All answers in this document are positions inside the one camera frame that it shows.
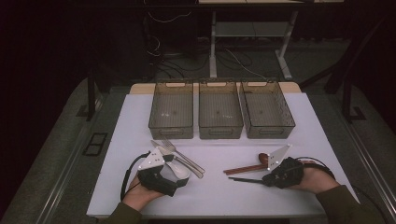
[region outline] spoon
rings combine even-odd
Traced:
[[[185,166],[174,164],[171,161],[168,161],[166,164],[171,168],[177,178],[185,179],[190,176],[190,170],[187,169]]]
[[[261,170],[261,169],[268,168],[268,155],[267,154],[260,153],[259,154],[259,161],[261,163],[259,165],[239,167],[239,168],[235,168],[235,169],[231,169],[231,170],[225,170],[223,172],[226,175],[234,175],[234,174],[244,173],[244,172],[247,172],[247,171],[255,171],[255,170]]]

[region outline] floor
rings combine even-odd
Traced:
[[[343,55],[348,44],[347,40],[338,39],[291,41],[285,59],[293,76],[292,81],[301,83],[326,69]],[[218,77],[256,77],[259,74],[283,81],[274,54],[280,45],[277,39],[220,39],[217,48]],[[195,58],[186,58],[169,49],[154,79],[147,81],[154,82],[158,77],[208,77],[207,40],[200,39],[200,46],[200,54]],[[356,187],[361,203],[371,207],[379,216],[384,216],[389,223],[394,223],[395,214],[389,211],[395,205],[394,198],[387,200],[387,197],[396,189],[396,178],[392,173],[396,168],[396,136],[356,88],[353,90],[352,106],[358,107],[365,119],[355,120],[352,124],[345,122],[340,113],[342,93],[326,94],[323,90],[326,79],[304,88],[303,92],[308,94],[338,160],[350,183]],[[2,224],[96,223],[95,218],[85,214],[129,88],[114,86],[109,93],[97,92],[97,112],[91,121],[86,121],[86,80],[76,87]],[[93,133],[107,134],[102,152],[96,157],[84,156],[82,152]],[[363,162],[362,155],[370,155],[375,166]],[[237,223],[268,222],[240,220]],[[325,217],[293,218],[290,223],[319,224],[327,221]]]

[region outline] shelf leg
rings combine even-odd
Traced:
[[[292,79],[292,76],[291,76],[290,70],[288,68],[288,64],[285,61],[284,56],[285,56],[286,48],[288,47],[288,44],[289,44],[289,41],[290,41],[291,33],[293,32],[293,28],[294,28],[294,24],[295,24],[296,19],[297,19],[297,15],[298,15],[298,11],[293,11],[291,13],[289,25],[286,28],[285,35],[283,36],[282,47],[275,51],[276,58],[277,58],[277,61],[279,63],[281,72],[283,73],[283,77],[286,80]]]
[[[216,67],[216,11],[212,13],[212,34],[210,36],[210,56],[209,56],[210,77],[218,76]]]

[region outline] wire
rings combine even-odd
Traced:
[[[150,35],[149,37],[152,37],[152,38],[154,38],[155,40],[157,40],[157,47],[155,47],[155,49],[154,49],[153,51],[155,52],[155,51],[159,50],[159,49],[160,49],[160,46],[161,46],[161,41],[160,41],[156,36],[154,36],[154,35]],[[160,53],[160,52],[153,53],[153,52],[147,50],[147,53],[150,54],[150,55],[152,55],[152,56],[155,56],[155,57],[160,57],[160,56],[161,56],[161,53]]]
[[[172,64],[172,65],[178,67],[179,69],[181,69],[181,70],[183,70],[183,71],[195,72],[195,71],[199,71],[199,70],[201,70],[202,68],[204,68],[205,65],[206,65],[206,63],[207,63],[207,61],[208,61],[208,59],[209,59],[209,57],[205,57],[205,61],[204,61],[204,63],[203,63],[202,65],[200,65],[200,66],[197,67],[197,68],[190,68],[190,69],[183,68],[183,67],[179,66],[178,64],[172,63],[172,62],[169,62],[169,61],[164,61],[164,63],[170,63],[170,64]]]
[[[132,189],[134,189],[134,188],[135,188],[136,186],[138,186],[139,184],[140,184],[140,182],[138,182],[137,184],[133,185],[130,189],[128,189],[128,190],[125,192],[125,195],[127,195],[129,191],[131,191]]]
[[[127,183],[128,183],[128,179],[129,179],[129,176],[131,175],[131,171],[132,171],[132,168],[134,167],[134,164],[137,163],[137,161],[139,161],[140,159],[146,158],[150,153],[151,153],[151,152],[149,151],[148,153],[142,154],[142,155],[138,156],[136,159],[134,159],[134,161],[132,162],[132,164],[129,166],[129,169],[125,172],[125,176],[124,176],[124,179],[123,179],[123,181],[122,181],[121,193],[120,193],[120,198],[121,198],[121,200],[123,200],[123,198],[125,197],[125,194],[126,194],[126,193],[125,193],[126,185],[127,185]]]
[[[158,65],[159,65],[159,66],[165,66],[165,67],[171,68],[171,69],[173,69],[173,70],[177,71],[177,72],[178,72],[178,73],[181,75],[181,77],[183,77],[183,78],[184,78],[184,74],[183,74],[183,72],[181,72],[181,71],[177,70],[175,67],[172,67],[172,66],[170,66],[170,65],[163,64],[163,63],[161,63],[161,64],[158,64]]]
[[[235,71],[241,71],[243,70],[243,68],[241,66],[238,66],[237,68],[235,67],[231,67],[229,65],[227,65],[223,60],[228,61],[226,58],[224,58],[223,56],[221,56],[220,54],[216,54],[216,60],[219,61],[224,67],[231,69],[231,70],[235,70]]]
[[[319,162],[320,164],[322,164],[324,167],[327,167],[327,165],[324,164],[322,161],[320,161],[320,160],[318,160],[318,159],[315,159],[315,158],[312,158],[312,157],[298,157],[298,158],[296,158],[296,160],[299,160],[299,159],[309,159],[309,160],[317,161],[317,162]]]
[[[256,47],[259,47],[259,46],[260,46],[260,45],[253,45],[253,46],[251,46],[251,47],[256,48]],[[305,50],[308,49],[310,46],[311,46],[311,42],[308,42],[308,44],[304,47],[304,49],[300,50],[296,55],[294,55],[290,60],[288,60],[288,61],[286,62],[286,65],[285,65],[284,67],[281,67],[281,68],[280,68],[280,71],[285,70],[285,69],[288,67],[288,64],[289,64],[289,63],[293,62],[293,61],[296,60],[298,57],[300,57],[301,54],[304,53]],[[225,67],[227,67],[227,68],[230,68],[230,69],[233,69],[233,70],[237,70],[237,69],[235,69],[235,68],[231,68],[231,67],[229,67],[229,66],[226,66],[225,64],[223,64],[223,65],[224,65]],[[272,74],[272,73],[275,73],[275,74],[278,74],[278,75],[279,75],[278,70],[270,70],[270,71],[266,71],[266,72],[265,72],[266,75],[269,75],[269,74]]]
[[[162,22],[162,23],[167,23],[167,22],[175,21],[175,20],[177,20],[178,18],[181,18],[181,17],[188,17],[188,16],[190,16],[190,14],[191,14],[191,11],[190,11],[189,13],[187,13],[187,14],[177,15],[177,16],[175,16],[173,19],[170,19],[170,20],[167,20],[167,21],[161,21],[161,20],[158,20],[158,19],[154,18],[154,17],[151,15],[151,13],[148,12],[148,15],[149,15],[154,21]]]
[[[351,185],[351,186],[358,193],[361,193],[362,195],[364,195],[364,197],[366,197],[374,205],[376,210],[378,210],[378,212],[381,214],[381,217],[384,219],[384,222],[388,224],[389,222],[388,222],[384,212],[379,207],[379,205],[366,192],[364,192],[362,189],[360,189],[360,188],[358,188],[357,186],[354,186],[354,185]]]
[[[254,23],[252,23],[252,27],[253,27],[253,32],[256,33],[256,30],[254,28]],[[217,37],[216,38],[216,44],[218,45],[219,42],[222,41],[222,39],[223,38],[221,38],[221,37]],[[243,45],[243,46],[238,45],[238,43],[241,42],[241,41],[238,41],[239,39],[240,39],[240,37],[235,37],[233,43],[230,43],[230,45],[232,45],[233,48],[242,48],[242,49],[252,49],[252,48],[254,48],[254,49],[257,49],[257,48],[263,46],[263,44],[261,43],[261,40],[266,39],[267,40],[266,44],[267,44],[269,42],[270,37],[254,36],[253,37],[253,40],[254,40],[253,42],[255,42],[255,43],[251,43],[250,42],[250,37],[244,37],[244,38],[242,38],[242,42],[244,42],[243,39],[247,39],[249,44],[248,45]],[[224,49],[229,47],[229,46],[224,47],[225,44],[227,44],[227,42],[221,43],[221,47],[224,48]]]
[[[169,78],[176,78],[176,77],[172,76],[170,73],[168,73],[166,70],[161,69],[160,67],[157,67],[157,69],[160,70],[161,72],[164,72],[166,75],[169,76]]]
[[[253,74],[253,75],[256,75],[256,76],[259,76],[259,77],[266,78],[265,76],[262,76],[262,75],[260,75],[260,74],[258,74],[258,73],[252,72],[252,71],[250,71],[249,69],[247,69],[247,68],[238,60],[238,58],[236,58],[236,56],[235,56],[230,50],[228,50],[228,49],[225,49],[225,50],[227,50],[227,51],[236,59],[236,61],[239,63],[239,65],[241,65],[241,66],[242,66],[245,70],[247,70],[249,73],[251,73],[251,74]]]
[[[244,65],[244,66],[251,66],[251,65],[253,64],[253,60],[252,60],[245,52],[239,52],[239,53],[242,54],[242,55],[244,55],[244,56],[248,59],[248,63],[242,63],[242,62],[240,62],[242,65]],[[217,56],[219,56],[220,58],[223,58],[225,61],[227,61],[227,62],[229,62],[229,63],[234,63],[234,64],[240,65],[240,63],[239,63],[238,61],[235,62],[235,60],[227,59],[227,58],[225,58],[225,57],[222,57],[220,54],[217,55]]]
[[[254,37],[257,37],[257,32],[256,32],[256,27],[254,27],[254,22],[251,23],[251,28],[253,29]]]

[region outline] wooden handle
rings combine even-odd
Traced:
[[[226,175],[234,175],[234,174],[244,173],[247,171],[255,171],[255,170],[261,170],[261,169],[266,169],[266,168],[268,168],[268,164],[260,164],[260,165],[252,165],[252,166],[235,168],[235,169],[231,169],[231,170],[225,170],[223,172]]]

